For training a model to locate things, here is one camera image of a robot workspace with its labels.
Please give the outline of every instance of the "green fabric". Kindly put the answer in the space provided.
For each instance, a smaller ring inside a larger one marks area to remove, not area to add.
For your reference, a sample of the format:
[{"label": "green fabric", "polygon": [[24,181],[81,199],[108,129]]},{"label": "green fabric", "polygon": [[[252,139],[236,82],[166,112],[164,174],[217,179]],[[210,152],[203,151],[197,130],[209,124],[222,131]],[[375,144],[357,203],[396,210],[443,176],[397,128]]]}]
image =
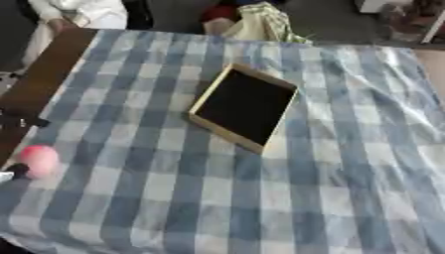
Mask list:
[{"label": "green fabric", "polygon": [[294,34],[287,14],[267,2],[245,5],[239,7],[238,11],[241,16],[243,14],[260,15],[264,24],[270,28],[269,32],[280,42],[312,44],[310,40]]}]

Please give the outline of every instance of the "person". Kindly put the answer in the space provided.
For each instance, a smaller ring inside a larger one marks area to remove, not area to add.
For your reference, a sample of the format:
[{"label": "person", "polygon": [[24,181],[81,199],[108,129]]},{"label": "person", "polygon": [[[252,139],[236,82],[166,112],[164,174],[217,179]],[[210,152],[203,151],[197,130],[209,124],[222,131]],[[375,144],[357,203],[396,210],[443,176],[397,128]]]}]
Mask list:
[{"label": "person", "polygon": [[127,11],[121,0],[28,0],[39,15],[39,25],[23,57],[33,63],[54,37],[66,29],[125,29]]}]

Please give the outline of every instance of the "wooden frame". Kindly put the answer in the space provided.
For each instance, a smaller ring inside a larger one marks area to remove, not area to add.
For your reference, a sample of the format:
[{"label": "wooden frame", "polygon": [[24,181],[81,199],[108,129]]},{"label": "wooden frame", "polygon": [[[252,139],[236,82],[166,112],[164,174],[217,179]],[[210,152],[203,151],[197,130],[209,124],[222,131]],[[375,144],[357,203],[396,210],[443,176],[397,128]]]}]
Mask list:
[{"label": "wooden frame", "polygon": [[[209,97],[219,87],[219,85],[227,77],[227,75],[230,73],[231,70],[237,70],[245,75],[253,76],[253,77],[263,80],[267,83],[270,83],[272,85],[281,86],[281,87],[289,89],[290,91],[293,92],[291,98],[289,99],[289,101],[287,102],[287,105],[285,106],[283,113],[281,114],[278,122],[276,123],[275,127],[273,128],[273,131],[268,136],[265,145],[258,144],[248,138],[245,138],[237,133],[234,133],[234,132],[218,125],[217,123],[214,123],[208,119],[205,119],[197,114],[198,110],[206,103],[206,101],[209,99]],[[240,64],[240,63],[230,63],[223,69],[223,71],[215,79],[215,81],[209,86],[209,88],[207,88],[207,90],[204,92],[204,94],[192,106],[192,108],[189,111],[189,117],[192,122],[206,128],[206,129],[209,129],[212,132],[215,132],[216,134],[220,135],[221,137],[223,137],[233,143],[236,143],[248,150],[251,150],[253,152],[261,154],[263,152],[265,146],[270,142],[270,138],[276,132],[278,125],[283,121],[284,115],[288,111],[289,106],[290,106],[291,102],[294,100],[296,94],[297,94],[297,87],[292,83],[289,83],[285,80],[282,80],[282,79],[279,79],[276,77],[273,77],[273,76],[266,74],[264,72],[252,69],[252,68],[250,68],[246,65]]]}]

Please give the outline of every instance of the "table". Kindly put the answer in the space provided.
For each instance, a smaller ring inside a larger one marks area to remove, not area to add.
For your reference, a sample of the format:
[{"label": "table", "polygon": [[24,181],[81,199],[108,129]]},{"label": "table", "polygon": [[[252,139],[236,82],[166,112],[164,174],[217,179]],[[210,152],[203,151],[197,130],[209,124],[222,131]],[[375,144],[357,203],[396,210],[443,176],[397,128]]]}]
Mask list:
[{"label": "table", "polygon": [[[30,115],[39,115],[89,45],[95,32],[90,29],[71,30],[57,37],[52,46],[30,66],[26,75],[0,97],[0,108],[13,108]],[[6,163],[28,130],[0,130],[0,166]]]},{"label": "table", "polygon": [[[184,114],[230,62],[299,87],[262,156]],[[445,114],[411,50],[100,31],[42,117],[16,151],[60,173],[0,186],[0,235],[36,253],[445,250]]]}]

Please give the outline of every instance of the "wooden box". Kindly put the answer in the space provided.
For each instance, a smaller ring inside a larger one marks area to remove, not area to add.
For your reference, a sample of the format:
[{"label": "wooden box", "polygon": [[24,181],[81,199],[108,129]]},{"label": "wooden box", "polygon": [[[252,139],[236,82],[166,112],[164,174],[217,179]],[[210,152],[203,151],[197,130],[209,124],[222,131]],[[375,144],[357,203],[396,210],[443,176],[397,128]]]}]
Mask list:
[{"label": "wooden box", "polygon": [[229,64],[189,111],[190,119],[262,153],[296,95],[295,85],[246,65]]}]

